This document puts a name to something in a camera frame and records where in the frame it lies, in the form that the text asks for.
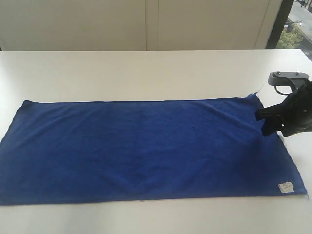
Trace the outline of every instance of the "blue towel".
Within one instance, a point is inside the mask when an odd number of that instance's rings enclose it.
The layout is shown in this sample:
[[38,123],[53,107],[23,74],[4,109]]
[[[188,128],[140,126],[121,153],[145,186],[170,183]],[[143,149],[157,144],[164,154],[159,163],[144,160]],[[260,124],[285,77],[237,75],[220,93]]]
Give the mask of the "blue towel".
[[255,94],[25,101],[0,144],[0,204],[305,194],[278,135],[261,134],[262,107]]

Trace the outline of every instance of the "white label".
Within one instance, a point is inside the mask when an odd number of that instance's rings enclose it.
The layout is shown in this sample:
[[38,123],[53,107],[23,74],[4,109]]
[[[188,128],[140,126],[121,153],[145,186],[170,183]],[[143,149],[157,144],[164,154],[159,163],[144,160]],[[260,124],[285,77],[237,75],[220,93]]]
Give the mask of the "white label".
[[281,190],[281,192],[284,193],[290,193],[290,192],[294,192],[293,190],[293,184],[291,182],[286,182],[283,184],[279,184],[278,185],[279,189]]

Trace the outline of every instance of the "white wall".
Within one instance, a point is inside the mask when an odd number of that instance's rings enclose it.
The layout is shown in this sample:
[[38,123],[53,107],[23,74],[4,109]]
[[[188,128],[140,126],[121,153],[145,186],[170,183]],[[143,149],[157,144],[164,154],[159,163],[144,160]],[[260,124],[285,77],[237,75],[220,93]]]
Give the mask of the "white wall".
[[282,0],[0,0],[3,50],[263,49]]

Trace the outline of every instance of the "tree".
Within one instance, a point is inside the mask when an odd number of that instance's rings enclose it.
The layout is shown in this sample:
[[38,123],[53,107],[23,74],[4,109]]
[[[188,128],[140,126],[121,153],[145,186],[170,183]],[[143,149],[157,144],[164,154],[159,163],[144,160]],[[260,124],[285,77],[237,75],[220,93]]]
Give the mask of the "tree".
[[297,25],[290,25],[290,32],[283,30],[277,43],[277,49],[296,49],[303,40],[303,34]]

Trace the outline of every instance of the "table surface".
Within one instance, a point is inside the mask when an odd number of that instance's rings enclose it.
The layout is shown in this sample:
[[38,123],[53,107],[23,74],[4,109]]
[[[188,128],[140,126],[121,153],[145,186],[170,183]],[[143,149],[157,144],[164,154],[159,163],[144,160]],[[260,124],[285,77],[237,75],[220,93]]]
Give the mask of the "table surface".
[[[285,97],[269,72],[312,75],[300,50],[0,52],[0,138],[25,99],[38,102]],[[312,133],[285,144],[312,191]],[[3,234],[311,233],[304,195],[0,207]]]

